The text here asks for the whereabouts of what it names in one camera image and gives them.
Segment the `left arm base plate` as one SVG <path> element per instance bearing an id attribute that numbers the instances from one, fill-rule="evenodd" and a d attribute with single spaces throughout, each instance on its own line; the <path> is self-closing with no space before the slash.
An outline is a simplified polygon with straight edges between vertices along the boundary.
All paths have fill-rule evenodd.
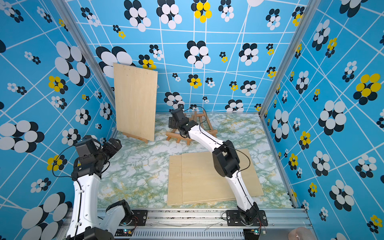
<path id="1" fill-rule="evenodd" d="M 120 222 L 120 226 L 145 226 L 148 219 L 148 210 L 131 210 L 127 217 Z"/>

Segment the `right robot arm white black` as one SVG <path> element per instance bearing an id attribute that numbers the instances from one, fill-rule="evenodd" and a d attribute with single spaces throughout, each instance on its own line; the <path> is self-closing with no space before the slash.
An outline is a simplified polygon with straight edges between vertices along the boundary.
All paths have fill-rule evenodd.
<path id="1" fill-rule="evenodd" d="M 235 149 L 233 143 L 229 140 L 219 140 L 205 131 L 196 121 L 186 117 L 182 108 L 172 110 L 171 114 L 170 128 L 177 129 L 183 138 L 188 137 L 198 142 L 212 153 L 215 170 L 227 180 L 235 195 L 243 224 L 250 226 L 256 220 L 262 220 L 260 209 L 243 181 L 240 159 L 237 154 L 239 151 Z"/>

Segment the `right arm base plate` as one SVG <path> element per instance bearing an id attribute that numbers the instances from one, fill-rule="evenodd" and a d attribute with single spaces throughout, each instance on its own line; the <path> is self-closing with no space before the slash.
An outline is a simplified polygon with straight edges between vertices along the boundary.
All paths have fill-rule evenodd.
<path id="1" fill-rule="evenodd" d="M 265 211 L 246 213 L 240 210 L 227 210 L 224 216 L 230 227 L 267 227 Z"/>

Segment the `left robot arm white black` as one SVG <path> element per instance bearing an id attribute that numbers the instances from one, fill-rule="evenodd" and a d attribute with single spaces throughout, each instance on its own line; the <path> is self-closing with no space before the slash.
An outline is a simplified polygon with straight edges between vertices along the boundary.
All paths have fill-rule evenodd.
<path id="1" fill-rule="evenodd" d="M 68 240 L 112 240 L 118 226 L 128 225 L 134 219 L 125 200 L 109 205 L 106 215 L 98 218 L 98 190 L 103 170 L 109 160 L 122 148 L 121 141 L 111 138 L 104 144 L 92 136 L 85 136 L 75 144 L 78 158 L 75 160 L 71 178 L 75 198 Z"/>

